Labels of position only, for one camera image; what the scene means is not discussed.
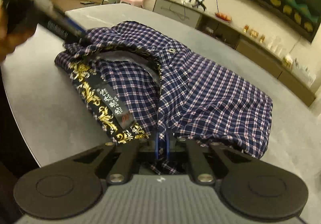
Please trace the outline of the person left hand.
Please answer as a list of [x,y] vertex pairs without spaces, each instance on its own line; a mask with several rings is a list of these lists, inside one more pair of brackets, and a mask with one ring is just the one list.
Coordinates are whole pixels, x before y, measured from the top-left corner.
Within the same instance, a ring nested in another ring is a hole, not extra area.
[[20,25],[8,33],[8,18],[5,9],[1,6],[1,62],[11,55],[16,47],[24,44],[36,31],[36,24]]

